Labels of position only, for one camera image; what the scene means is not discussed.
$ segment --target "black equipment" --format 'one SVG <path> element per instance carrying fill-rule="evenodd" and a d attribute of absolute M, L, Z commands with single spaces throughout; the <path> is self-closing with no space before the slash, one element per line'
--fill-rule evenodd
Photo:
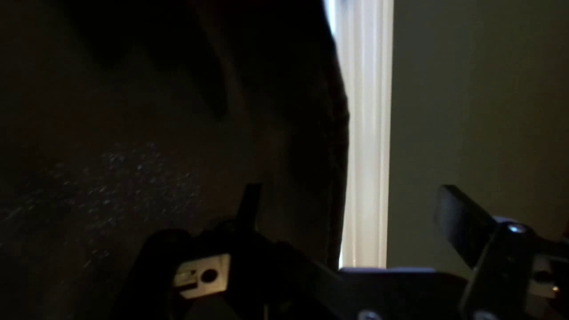
<path fill-rule="evenodd" d="M 396 268 L 326 270 L 253 231 L 259 192 L 248 184 L 236 218 L 198 236 L 149 236 L 109 318 L 191 320 L 191 305 L 211 298 L 229 309 L 216 318 L 241 320 L 538 318 L 527 296 L 545 300 L 549 314 L 569 316 L 566 241 L 497 222 L 454 186 L 440 188 L 437 218 L 474 270 L 469 280 Z"/>

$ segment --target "black object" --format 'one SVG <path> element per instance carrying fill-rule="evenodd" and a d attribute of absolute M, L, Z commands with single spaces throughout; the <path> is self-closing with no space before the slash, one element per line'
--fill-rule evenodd
<path fill-rule="evenodd" d="M 250 184 L 236 222 L 200 236 L 181 231 L 150 236 L 111 318 L 182 318 L 195 300 L 182 300 L 172 289 L 175 264 L 220 252 L 230 254 L 229 286 L 220 296 L 243 320 L 531 318 L 524 298 L 534 254 L 552 261 L 558 295 L 550 305 L 566 316 L 566 247 L 538 238 L 522 224 L 494 222 L 454 186 L 440 190 L 438 222 L 474 266 L 469 282 L 440 272 L 330 272 L 289 245 L 257 234 L 252 227 L 257 199 L 259 186 Z"/>

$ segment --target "screw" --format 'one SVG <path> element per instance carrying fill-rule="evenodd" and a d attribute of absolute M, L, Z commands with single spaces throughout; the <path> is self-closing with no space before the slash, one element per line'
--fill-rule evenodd
<path fill-rule="evenodd" d="M 515 234 L 520 234 L 520 232 L 526 231 L 526 227 L 520 225 L 520 224 L 508 224 L 508 229 L 510 229 L 511 232 L 515 232 Z"/>
<path fill-rule="evenodd" d="M 357 312 L 357 320 L 380 320 L 380 316 L 371 309 L 362 309 Z"/>
<path fill-rule="evenodd" d="M 485 311 L 485 309 L 478 309 L 474 312 L 474 320 L 497 320 L 497 316 L 494 312 Z"/>

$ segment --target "window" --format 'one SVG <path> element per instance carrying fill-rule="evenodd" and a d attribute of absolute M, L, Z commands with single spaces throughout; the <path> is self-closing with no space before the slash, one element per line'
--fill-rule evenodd
<path fill-rule="evenodd" d="M 349 108 L 339 266 L 385 266 L 392 0 L 325 0 Z"/>

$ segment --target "dark background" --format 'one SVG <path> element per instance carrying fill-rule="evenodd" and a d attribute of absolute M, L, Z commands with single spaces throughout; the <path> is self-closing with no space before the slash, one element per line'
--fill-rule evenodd
<path fill-rule="evenodd" d="M 147 234 L 250 181 L 266 236 L 337 259 L 344 140 L 319 1 L 1 1 L 1 318 L 104 318 Z"/>

